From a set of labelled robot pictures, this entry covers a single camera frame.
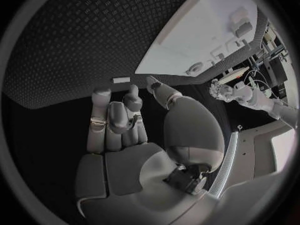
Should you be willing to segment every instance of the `perforated panel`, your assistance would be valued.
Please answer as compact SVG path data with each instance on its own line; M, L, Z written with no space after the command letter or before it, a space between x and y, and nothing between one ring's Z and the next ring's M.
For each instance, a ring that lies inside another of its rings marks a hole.
M144 54L185 0L49 0L20 36L8 64L4 92L20 105L37 109L90 96L95 87L113 91L134 74ZM169 85L201 84L258 51L266 18L258 12L252 50L242 48L198 77L156 76Z

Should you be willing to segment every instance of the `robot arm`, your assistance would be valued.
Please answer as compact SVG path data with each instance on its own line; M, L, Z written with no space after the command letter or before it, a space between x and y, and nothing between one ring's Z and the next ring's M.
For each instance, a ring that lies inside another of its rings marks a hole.
M236 100L240 105L253 109L263 110L272 118L281 119L284 123L292 127L297 126L298 110L283 104L279 99L267 98L262 91L257 88L251 88L240 81L234 87L226 84L219 84L218 81L212 81L210 94L227 103Z

